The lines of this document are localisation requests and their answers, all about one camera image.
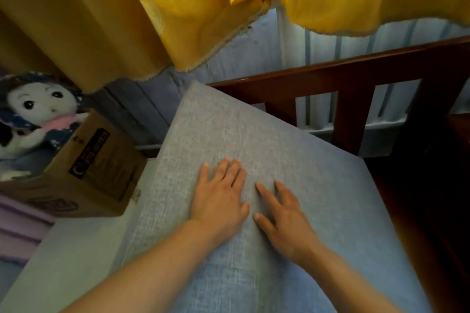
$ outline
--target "finger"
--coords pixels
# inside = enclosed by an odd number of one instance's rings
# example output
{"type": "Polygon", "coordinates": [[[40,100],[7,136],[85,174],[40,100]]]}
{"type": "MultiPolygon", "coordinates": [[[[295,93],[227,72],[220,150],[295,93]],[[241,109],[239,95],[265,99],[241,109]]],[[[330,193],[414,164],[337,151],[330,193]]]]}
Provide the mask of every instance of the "finger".
{"type": "Polygon", "coordinates": [[[219,166],[215,170],[214,178],[212,178],[212,180],[217,181],[217,182],[220,182],[221,180],[223,180],[229,163],[230,163],[230,160],[228,158],[224,158],[219,163],[219,166]]]}
{"type": "Polygon", "coordinates": [[[279,210],[280,208],[280,204],[279,202],[277,201],[276,197],[274,196],[274,194],[272,194],[270,191],[268,191],[266,189],[265,186],[263,186],[261,183],[259,182],[256,182],[255,183],[255,186],[256,186],[256,189],[258,190],[258,192],[261,194],[261,196],[263,197],[263,199],[266,201],[266,203],[268,204],[269,206],[269,209],[271,209],[271,212],[274,214],[276,211],[279,210]]]}
{"type": "Polygon", "coordinates": [[[297,197],[292,193],[292,191],[287,188],[284,183],[279,182],[278,180],[274,181],[274,185],[279,192],[279,198],[281,199],[282,205],[293,205],[300,208],[300,204],[297,200],[297,197]]]}
{"type": "Polygon", "coordinates": [[[234,182],[235,177],[238,174],[238,169],[240,168],[241,164],[242,163],[240,162],[240,160],[237,159],[232,163],[232,166],[230,166],[230,168],[228,169],[223,181],[229,186],[232,186],[232,183],[234,182]]]}
{"type": "Polygon", "coordinates": [[[242,214],[242,223],[245,222],[246,218],[250,215],[250,207],[251,204],[248,201],[244,201],[242,206],[240,207],[240,212],[242,214]]]}
{"type": "Polygon", "coordinates": [[[199,179],[197,185],[207,183],[207,176],[209,175],[209,164],[206,162],[199,170],[199,179]]]}
{"type": "Polygon", "coordinates": [[[235,179],[235,182],[233,184],[233,189],[238,195],[241,195],[243,186],[245,185],[245,180],[246,180],[246,170],[242,168],[240,172],[238,173],[238,176],[235,179]]]}
{"type": "Polygon", "coordinates": [[[274,235],[276,228],[274,227],[273,223],[269,221],[264,215],[261,213],[255,213],[253,215],[253,220],[255,221],[256,225],[266,234],[269,240],[274,235]]]}

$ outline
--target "pink fabric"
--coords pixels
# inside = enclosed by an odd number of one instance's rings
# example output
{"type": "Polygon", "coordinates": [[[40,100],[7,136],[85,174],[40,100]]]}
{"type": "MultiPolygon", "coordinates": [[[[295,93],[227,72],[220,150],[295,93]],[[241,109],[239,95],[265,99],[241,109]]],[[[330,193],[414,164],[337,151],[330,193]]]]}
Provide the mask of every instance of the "pink fabric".
{"type": "Polygon", "coordinates": [[[46,124],[42,124],[42,128],[48,132],[50,130],[62,130],[68,129],[70,125],[77,121],[77,117],[75,115],[65,115],[63,117],[51,120],[46,124]]]}
{"type": "Polygon", "coordinates": [[[55,218],[0,195],[0,258],[27,262],[55,218]]]}

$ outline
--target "pink collar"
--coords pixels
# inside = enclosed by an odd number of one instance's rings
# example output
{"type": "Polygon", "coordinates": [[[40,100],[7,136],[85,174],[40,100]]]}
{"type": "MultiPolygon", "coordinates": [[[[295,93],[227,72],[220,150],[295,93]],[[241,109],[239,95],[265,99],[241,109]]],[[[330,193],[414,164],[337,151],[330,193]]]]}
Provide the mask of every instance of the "pink collar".
{"type": "Polygon", "coordinates": [[[74,115],[65,115],[60,118],[53,119],[42,125],[42,128],[48,132],[50,130],[62,130],[68,129],[70,125],[77,121],[77,117],[74,115]]]}

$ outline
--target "gray mattress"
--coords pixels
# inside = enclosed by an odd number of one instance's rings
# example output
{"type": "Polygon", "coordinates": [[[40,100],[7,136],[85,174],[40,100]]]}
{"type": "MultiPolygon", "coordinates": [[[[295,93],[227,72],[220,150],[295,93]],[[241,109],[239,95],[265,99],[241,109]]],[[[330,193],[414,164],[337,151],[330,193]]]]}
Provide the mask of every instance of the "gray mattress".
{"type": "MultiPolygon", "coordinates": [[[[406,312],[431,312],[361,158],[253,106],[193,82],[157,158],[151,187],[117,256],[118,268],[188,219],[197,173],[224,157],[247,170],[242,199],[264,212],[254,183],[285,183],[320,239],[406,312]]],[[[318,285],[270,247],[249,218],[199,267],[174,312],[334,312],[318,285]]]]}

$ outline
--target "pink striped cloth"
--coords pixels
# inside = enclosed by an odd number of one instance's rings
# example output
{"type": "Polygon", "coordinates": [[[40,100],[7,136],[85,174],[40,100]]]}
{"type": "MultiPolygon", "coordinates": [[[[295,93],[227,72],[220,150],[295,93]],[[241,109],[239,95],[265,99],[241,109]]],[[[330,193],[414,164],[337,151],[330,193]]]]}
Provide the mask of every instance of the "pink striped cloth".
{"type": "Polygon", "coordinates": [[[0,195],[0,258],[26,263],[56,219],[0,195]]]}

